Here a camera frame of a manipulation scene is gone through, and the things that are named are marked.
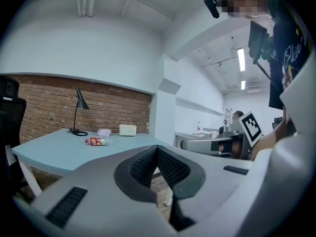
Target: fluorescent light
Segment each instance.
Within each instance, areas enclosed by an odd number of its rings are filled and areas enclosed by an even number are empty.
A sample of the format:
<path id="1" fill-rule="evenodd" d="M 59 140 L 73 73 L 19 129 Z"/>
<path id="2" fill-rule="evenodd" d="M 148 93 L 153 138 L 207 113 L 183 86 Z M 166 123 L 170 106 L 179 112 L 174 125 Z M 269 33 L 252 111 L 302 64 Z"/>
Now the fluorescent light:
<path id="1" fill-rule="evenodd" d="M 243 48 L 237 50 L 238 58 L 239 58 L 239 66 L 240 71 L 245 71 L 245 53 L 243 51 Z"/>
<path id="2" fill-rule="evenodd" d="M 245 87 L 246 87 L 246 81 L 242 80 L 241 81 L 241 89 L 245 89 Z"/>

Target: office chair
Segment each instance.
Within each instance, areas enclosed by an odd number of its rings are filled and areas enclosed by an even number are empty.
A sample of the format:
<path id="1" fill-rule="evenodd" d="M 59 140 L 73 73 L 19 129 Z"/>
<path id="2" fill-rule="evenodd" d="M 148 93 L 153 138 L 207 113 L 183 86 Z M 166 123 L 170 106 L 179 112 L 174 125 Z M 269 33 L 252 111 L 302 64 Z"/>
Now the office chair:
<path id="1" fill-rule="evenodd" d="M 9 192 L 15 195 L 17 192 L 26 200 L 28 197 L 21 191 L 27 182 L 21 182 L 24 177 L 17 157 L 13 155 L 11 148 L 20 145 L 20 128 L 26 101 L 17 97 L 0 98 L 0 149 L 1 161 L 4 161 L 5 170 L 9 176 Z"/>
<path id="2" fill-rule="evenodd" d="M 0 75 L 0 96 L 18 97 L 20 84 L 8 76 Z"/>

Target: desk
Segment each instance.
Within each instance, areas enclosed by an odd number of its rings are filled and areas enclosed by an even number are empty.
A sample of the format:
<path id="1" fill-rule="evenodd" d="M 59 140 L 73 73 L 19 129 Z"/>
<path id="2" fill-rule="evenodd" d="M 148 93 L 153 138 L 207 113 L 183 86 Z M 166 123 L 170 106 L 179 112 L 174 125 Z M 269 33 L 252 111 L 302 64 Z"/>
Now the desk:
<path id="1" fill-rule="evenodd" d="M 113 134 L 111 146 L 91 146 L 86 138 L 100 137 L 97 132 L 88 132 L 87 136 L 75 136 L 68 129 L 49 133 L 12 149 L 18 156 L 25 179 L 36 196 L 41 189 L 30 167 L 65 176 L 77 167 L 96 158 L 110 156 L 133 148 L 149 145 L 167 145 L 152 135 L 137 133 L 134 137 L 122 137 Z"/>

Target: brick wall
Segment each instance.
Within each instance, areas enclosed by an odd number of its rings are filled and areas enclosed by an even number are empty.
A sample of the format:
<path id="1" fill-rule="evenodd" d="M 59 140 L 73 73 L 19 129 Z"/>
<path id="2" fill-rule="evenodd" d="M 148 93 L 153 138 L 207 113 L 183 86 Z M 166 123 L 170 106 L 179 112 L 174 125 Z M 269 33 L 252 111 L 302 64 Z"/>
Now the brick wall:
<path id="1" fill-rule="evenodd" d="M 120 124 L 133 124 L 137 132 L 149 132 L 152 96 L 102 83 L 47 76 L 10 75 L 20 83 L 19 97 L 27 101 L 21 143 L 61 128 L 71 128 L 78 86 L 90 110 L 77 110 L 76 128 L 119 132 Z"/>

